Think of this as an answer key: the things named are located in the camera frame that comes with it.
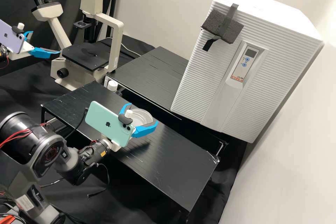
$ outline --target robotic arm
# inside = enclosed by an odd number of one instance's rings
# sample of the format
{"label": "robotic arm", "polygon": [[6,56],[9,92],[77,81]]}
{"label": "robotic arm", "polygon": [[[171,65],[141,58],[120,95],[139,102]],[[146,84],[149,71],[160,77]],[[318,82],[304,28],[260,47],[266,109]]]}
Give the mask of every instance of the robotic arm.
{"label": "robotic arm", "polygon": [[82,150],[68,147],[62,136],[47,132],[44,124],[36,124],[24,112],[7,116],[0,123],[0,190],[36,223],[62,224],[65,216],[48,203],[37,182],[53,165],[63,178],[78,186],[111,151],[126,146],[131,137],[153,132],[158,121],[153,122],[147,111],[131,111],[131,106],[125,104],[116,115],[92,102],[85,121],[103,135]]}

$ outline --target black cloth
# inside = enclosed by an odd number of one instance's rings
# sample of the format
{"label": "black cloth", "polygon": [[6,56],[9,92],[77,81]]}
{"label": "black cloth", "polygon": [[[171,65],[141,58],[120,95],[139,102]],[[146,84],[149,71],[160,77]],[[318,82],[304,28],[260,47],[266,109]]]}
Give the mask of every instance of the black cloth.
{"label": "black cloth", "polygon": [[[130,37],[123,37],[123,44],[129,49],[144,54],[152,46]],[[124,48],[120,53],[120,65],[137,57]],[[50,62],[42,61],[0,77],[0,120],[12,112],[24,111],[36,122],[40,121],[40,104],[50,101],[67,92],[67,89],[54,82],[50,75]],[[87,145],[85,139],[74,134],[69,145],[78,148]],[[222,152],[221,162],[190,213],[188,223],[218,223],[236,177],[246,143],[231,141]],[[99,168],[96,176],[90,175],[83,185],[71,186],[62,181],[45,188],[49,201],[61,210],[91,223],[180,223],[186,213],[180,207],[140,178],[128,167],[106,157],[104,163],[109,169],[111,183],[108,190],[90,199],[94,193],[105,187],[106,172]],[[53,182],[61,176],[48,171],[40,184]]]}

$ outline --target black stage plate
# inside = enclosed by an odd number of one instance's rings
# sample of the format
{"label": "black stage plate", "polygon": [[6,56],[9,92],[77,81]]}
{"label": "black stage plate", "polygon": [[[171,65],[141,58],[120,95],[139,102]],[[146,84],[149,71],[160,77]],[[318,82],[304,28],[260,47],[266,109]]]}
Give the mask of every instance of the black stage plate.
{"label": "black stage plate", "polygon": [[64,48],[62,56],[89,71],[94,71],[109,63],[110,49],[102,42],[82,43]]}
{"label": "black stage plate", "polygon": [[[65,124],[75,127],[84,108],[89,107],[93,100],[116,114],[128,103],[92,82],[45,103],[42,113],[46,110]],[[78,131],[91,140],[100,137],[100,133],[85,122]],[[187,211],[192,210],[218,164],[209,152],[163,123],[159,123],[154,133],[131,139],[127,147],[112,155]]]}
{"label": "black stage plate", "polygon": [[125,88],[170,110],[187,64],[185,58],[158,47],[107,75]]}

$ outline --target red wire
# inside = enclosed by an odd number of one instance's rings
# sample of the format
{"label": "red wire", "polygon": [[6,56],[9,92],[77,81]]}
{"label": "red wire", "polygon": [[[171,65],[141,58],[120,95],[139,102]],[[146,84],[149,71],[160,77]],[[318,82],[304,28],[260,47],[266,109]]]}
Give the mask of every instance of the red wire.
{"label": "red wire", "polygon": [[[44,126],[46,125],[47,122],[45,123],[42,123],[40,124],[40,126]],[[30,129],[24,129],[24,130],[20,130],[18,132],[15,132],[13,133],[12,135],[10,135],[9,137],[6,138],[5,141],[3,141],[2,143],[0,143],[0,149],[2,148],[2,146],[4,146],[5,143],[8,143],[9,141],[12,141],[13,139],[20,139],[20,138],[25,138],[27,136],[29,136],[29,134],[31,133],[32,131]]]}
{"label": "red wire", "polygon": [[8,67],[8,65],[9,65],[9,58],[7,57],[7,65],[4,67],[1,67],[0,69],[5,69],[6,67]]}

